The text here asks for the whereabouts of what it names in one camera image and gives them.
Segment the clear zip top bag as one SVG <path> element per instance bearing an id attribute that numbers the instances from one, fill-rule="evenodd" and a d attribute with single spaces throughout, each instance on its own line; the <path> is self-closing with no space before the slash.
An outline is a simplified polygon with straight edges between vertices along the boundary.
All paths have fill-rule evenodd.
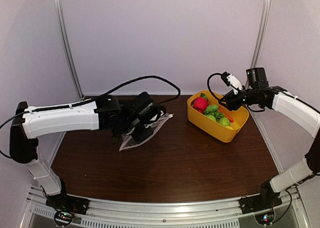
<path id="1" fill-rule="evenodd" d="M 144 126 L 147 131 L 151 132 L 151 134 L 143 141 L 134 141 L 134 138 L 133 138 L 134 129 L 130 133 L 122 135 L 122 141 L 121 141 L 119 151 L 129 150 L 129 149 L 136 148 L 136 147 L 139 147 L 139 146 L 147 143 L 149 140 L 151 140 L 159 132 L 159 130 L 163 127 L 163 125 L 169 119 L 173 118 L 173 116 L 174 116 L 174 114 L 171 114 L 171 113 L 164 114 L 162 112 L 161 117 L 157 121 L 155 121 L 156 116 L 154 118 L 152 118 L 151 120 L 153 121 L 153 123 L 147 124 Z"/>

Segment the orange toy carrot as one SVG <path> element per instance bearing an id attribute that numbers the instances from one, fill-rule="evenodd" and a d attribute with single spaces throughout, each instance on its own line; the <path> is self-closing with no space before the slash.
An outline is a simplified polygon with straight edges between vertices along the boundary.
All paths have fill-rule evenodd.
<path id="1" fill-rule="evenodd" d="M 224 117 L 226 117 L 230 122 L 234 122 L 234 120 L 228 116 L 225 112 L 223 112 L 221 109 L 218 109 L 218 112 L 220 112 Z"/>

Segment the light green toy squash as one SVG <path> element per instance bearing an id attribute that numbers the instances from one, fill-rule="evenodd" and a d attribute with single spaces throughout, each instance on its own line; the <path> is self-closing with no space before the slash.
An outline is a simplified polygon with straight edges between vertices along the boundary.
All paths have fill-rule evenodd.
<path id="1" fill-rule="evenodd" d="M 221 118 L 221 119 L 218 121 L 218 123 L 219 123 L 220 125 L 224 126 L 224 127 L 228 127 L 228 126 L 231 125 L 230 120 L 229 120 L 228 118 L 226 118 L 226 117 Z"/>

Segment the red toy pepper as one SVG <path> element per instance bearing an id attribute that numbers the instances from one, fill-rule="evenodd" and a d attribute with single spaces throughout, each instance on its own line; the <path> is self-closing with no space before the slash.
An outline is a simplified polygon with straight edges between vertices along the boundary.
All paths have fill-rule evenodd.
<path id="1" fill-rule="evenodd" d="M 207 108 L 207 106 L 208 106 L 208 101 L 203 97 L 197 97 L 194 100 L 193 107 L 197 110 L 204 111 Z"/>

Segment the yellow plastic basket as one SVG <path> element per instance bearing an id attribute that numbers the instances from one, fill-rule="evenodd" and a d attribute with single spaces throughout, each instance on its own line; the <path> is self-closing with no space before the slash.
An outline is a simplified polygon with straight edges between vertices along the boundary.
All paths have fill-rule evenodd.
<path id="1" fill-rule="evenodd" d="M 238 130 L 227 129 L 218 122 L 214 122 L 213 120 L 205 117 L 204 114 L 193 108 L 192 103 L 197 97 L 200 96 L 201 93 L 205 93 L 207 95 L 209 105 L 220 106 L 218 101 L 212 96 L 209 90 L 197 92 L 187 100 L 187 118 L 189 122 L 221 142 L 230 143 L 248 120 L 248 110 L 245 107 L 240 107 L 237 111 L 229 111 L 227 108 L 221 106 L 220 109 L 234 120 L 232 124 L 236 124 L 239 127 Z"/>

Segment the green toy grapes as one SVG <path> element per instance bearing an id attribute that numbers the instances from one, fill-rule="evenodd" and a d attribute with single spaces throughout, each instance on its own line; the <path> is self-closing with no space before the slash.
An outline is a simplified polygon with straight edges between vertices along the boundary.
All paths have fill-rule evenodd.
<path id="1" fill-rule="evenodd" d="M 225 117 L 225 115 L 224 115 L 222 112 L 220 112 L 220 111 L 214 112 L 213 115 L 214 115 L 214 117 L 215 117 L 216 119 L 221 119 L 221 118 L 224 118 L 224 117 Z"/>

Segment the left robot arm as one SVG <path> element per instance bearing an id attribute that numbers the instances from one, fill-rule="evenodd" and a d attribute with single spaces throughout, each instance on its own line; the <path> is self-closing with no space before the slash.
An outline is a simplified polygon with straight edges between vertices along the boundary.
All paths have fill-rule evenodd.
<path id="1" fill-rule="evenodd" d="M 147 92 L 132 100 L 119 101 L 114 96 L 101 95 L 60 106 L 32 107 L 20 102 L 11 119 L 9 156 L 27 167 L 51 204 L 67 210 L 72 199 L 64 181 L 42 158 L 38 137 L 75 130 L 110 130 L 114 137 L 128 134 L 140 144 L 153 135 L 151 125 L 165 113 L 166 108 Z"/>

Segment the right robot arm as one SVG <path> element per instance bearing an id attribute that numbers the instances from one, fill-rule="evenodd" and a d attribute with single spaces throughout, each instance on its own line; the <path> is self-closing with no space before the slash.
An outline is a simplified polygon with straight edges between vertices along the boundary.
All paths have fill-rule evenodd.
<path id="1" fill-rule="evenodd" d="M 265 109 L 275 111 L 269 121 L 269 126 L 275 128 L 272 133 L 275 140 L 283 144 L 281 138 L 292 138 L 300 131 L 302 134 L 298 138 L 307 144 L 303 148 L 306 154 L 302 158 L 296 158 L 294 164 L 262 184 L 256 204 L 265 209 L 285 189 L 319 175 L 320 112 L 285 88 L 270 86 L 262 67 L 247 69 L 246 76 L 247 87 L 235 75 L 223 72 L 220 78 L 231 87 L 231 91 L 219 98 L 218 102 L 230 111 L 236 111 L 243 105 L 256 105 L 260 112 Z"/>

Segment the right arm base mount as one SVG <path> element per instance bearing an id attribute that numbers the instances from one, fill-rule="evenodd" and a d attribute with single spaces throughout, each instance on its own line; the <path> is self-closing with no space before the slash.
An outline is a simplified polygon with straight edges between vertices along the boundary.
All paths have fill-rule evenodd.
<path id="1" fill-rule="evenodd" d="M 263 201 L 260 194 L 253 196 L 244 195 L 238 201 L 242 214 L 271 209 L 283 203 L 279 197 L 276 197 L 272 200 Z"/>

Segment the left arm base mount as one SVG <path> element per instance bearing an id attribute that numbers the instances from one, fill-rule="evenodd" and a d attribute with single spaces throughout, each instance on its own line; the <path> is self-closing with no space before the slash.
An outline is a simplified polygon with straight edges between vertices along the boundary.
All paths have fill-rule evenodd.
<path id="1" fill-rule="evenodd" d="M 54 210 L 67 211 L 75 214 L 85 215 L 87 213 L 90 201 L 86 198 L 66 195 L 48 196 L 45 204 Z"/>

